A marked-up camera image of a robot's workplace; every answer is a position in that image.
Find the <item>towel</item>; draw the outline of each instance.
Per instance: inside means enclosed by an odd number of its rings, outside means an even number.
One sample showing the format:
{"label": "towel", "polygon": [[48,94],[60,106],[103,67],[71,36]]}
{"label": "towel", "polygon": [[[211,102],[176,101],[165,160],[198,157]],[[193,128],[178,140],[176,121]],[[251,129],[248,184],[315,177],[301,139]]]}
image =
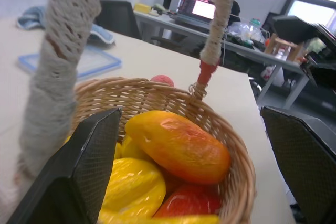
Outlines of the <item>towel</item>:
{"label": "towel", "polygon": [[[33,28],[45,28],[45,6],[33,6],[26,10],[18,19],[17,26],[24,30],[31,30]],[[92,25],[89,42],[101,41],[104,44],[110,45],[114,43],[114,36],[96,24]]]}

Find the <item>plastic fruit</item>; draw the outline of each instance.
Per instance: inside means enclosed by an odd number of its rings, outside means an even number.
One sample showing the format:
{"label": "plastic fruit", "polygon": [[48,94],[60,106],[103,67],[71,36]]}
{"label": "plastic fruit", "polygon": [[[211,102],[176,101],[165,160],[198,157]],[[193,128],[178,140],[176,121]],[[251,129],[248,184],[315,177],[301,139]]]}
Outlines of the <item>plastic fruit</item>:
{"label": "plastic fruit", "polygon": [[116,149],[114,151],[114,160],[116,159],[120,159],[122,157],[121,155],[122,153],[122,147],[121,147],[121,144],[120,143],[117,143],[116,144]]}
{"label": "plastic fruit", "polygon": [[229,171],[228,149],[175,113],[144,112],[129,119],[125,130],[160,166],[192,184],[218,184]]}
{"label": "plastic fruit", "polygon": [[218,214],[220,203],[213,187],[184,185],[165,201],[155,217]]}
{"label": "plastic fruit", "polygon": [[166,83],[171,87],[174,87],[174,82],[172,79],[170,79],[168,76],[164,76],[164,75],[159,75],[159,76],[154,76],[151,81],[155,81],[155,82],[160,82],[160,83]]}
{"label": "plastic fruit", "polygon": [[216,215],[142,219],[117,215],[105,209],[100,210],[98,220],[101,224],[219,224]]}
{"label": "plastic fruit", "polygon": [[149,162],[121,158],[113,163],[102,208],[130,217],[151,217],[166,193],[159,169]]}
{"label": "plastic fruit", "polygon": [[133,157],[145,161],[152,162],[153,159],[140,149],[138,144],[131,137],[125,136],[122,141],[122,157]]}
{"label": "plastic fruit", "polygon": [[68,143],[70,138],[71,138],[71,136],[68,136],[67,139],[65,140],[64,144]]}

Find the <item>desk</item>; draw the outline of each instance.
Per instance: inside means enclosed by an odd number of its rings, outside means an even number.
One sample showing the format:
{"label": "desk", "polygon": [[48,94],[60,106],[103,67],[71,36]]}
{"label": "desk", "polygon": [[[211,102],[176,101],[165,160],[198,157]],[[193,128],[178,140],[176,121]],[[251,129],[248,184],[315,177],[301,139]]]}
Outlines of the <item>desk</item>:
{"label": "desk", "polygon": [[[168,15],[162,15],[159,17],[154,17],[148,14],[134,12],[135,16],[137,17],[137,20],[140,22],[141,27],[143,29],[143,39],[147,42],[150,42],[151,34],[148,34],[148,25],[157,26],[160,27],[160,33],[159,36],[162,36],[163,29],[167,29],[185,36],[191,36],[196,38],[207,38],[208,34],[197,31],[195,29],[191,29],[185,26],[178,25],[169,18]],[[222,46],[226,47],[226,49],[234,51],[248,59],[251,59],[253,61],[263,62],[266,64],[276,65],[272,75],[270,76],[269,80],[263,87],[263,91],[259,95],[257,99],[257,103],[260,104],[262,99],[264,98],[266,92],[268,91],[269,87],[273,83],[273,80],[279,70],[282,68],[288,69],[292,72],[298,73],[301,75],[300,80],[298,81],[295,88],[291,91],[289,96],[287,97],[283,108],[289,109],[292,104],[295,102],[296,98],[299,96],[303,88],[308,83],[309,79],[306,77],[306,75],[303,73],[303,71],[300,69],[299,65],[296,63],[293,63],[291,61],[283,61],[279,60],[271,55],[265,54],[260,51],[252,50],[231,42],[222,41]]]}
{"label": "desk", "polygon": [[[0,185],[10,188],[29,82],[29,75],[15,66],[15,62],[20,55],[38,52],[44,33],[19,30],[14,20],[0,20],[0,30]],[[197,80],[199,60],[141,40],[118,34],[115,37],[116,46],[107,52],[120,58],[123,67],[94,79],[118,76],[150,79],[157,74],[166,74],[174,80],[176,87],[184,90]],[[204,101],[230,121],[244,139],[254,162],[258,193],[252,223],[294,224],[247,75],[220,68],[213,74],[207,92]]]}

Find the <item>blue tray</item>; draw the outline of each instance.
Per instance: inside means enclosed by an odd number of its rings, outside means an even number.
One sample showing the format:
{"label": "blue tray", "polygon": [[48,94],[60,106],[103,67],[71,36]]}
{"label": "blue tray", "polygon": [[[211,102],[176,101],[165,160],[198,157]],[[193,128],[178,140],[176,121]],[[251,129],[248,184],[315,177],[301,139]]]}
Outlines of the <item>blue tray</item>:
{"label": "blue tray", "polygon": [[[39,61],[39,54],[20,56],[18,65],[30,73],[35,72]],[[96,48],[87,46],[77,66],[78,79],[85,79],[103,72],[121,67],[121,60]]]}

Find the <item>laptop screen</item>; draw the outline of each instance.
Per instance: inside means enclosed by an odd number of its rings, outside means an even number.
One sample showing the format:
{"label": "laptop screen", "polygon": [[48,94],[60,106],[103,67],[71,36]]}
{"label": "laptop screen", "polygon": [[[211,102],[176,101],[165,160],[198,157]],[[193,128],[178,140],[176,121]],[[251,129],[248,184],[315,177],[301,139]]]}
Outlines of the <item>laptop screen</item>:
{"label": "laptop screen", "polygon": [[211,21],[215,15],[215,5],[211,0],[181,0],[178,11],[203,21]]}

